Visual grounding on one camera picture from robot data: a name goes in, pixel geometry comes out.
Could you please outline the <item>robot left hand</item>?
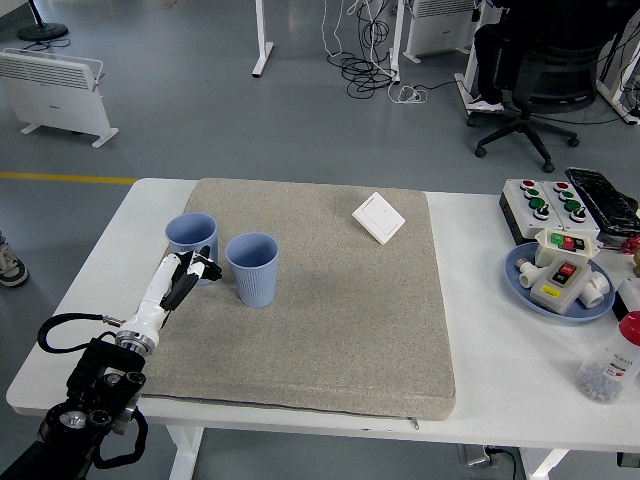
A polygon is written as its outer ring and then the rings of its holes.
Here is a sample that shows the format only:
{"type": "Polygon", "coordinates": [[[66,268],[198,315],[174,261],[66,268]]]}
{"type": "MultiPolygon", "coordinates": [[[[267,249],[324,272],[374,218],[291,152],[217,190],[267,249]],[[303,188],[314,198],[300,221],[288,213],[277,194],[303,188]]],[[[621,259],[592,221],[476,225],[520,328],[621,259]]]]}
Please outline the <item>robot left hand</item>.
{"type": "Polygon", "coordinates": [[[217,281],[222,269],[208,258],[209,247],[200,251],[171,253],[160,263],[134,316],[116,335],[115,343],[143,356],[159,345],[159,332],[169,314],[200,280],[217,281]]]}

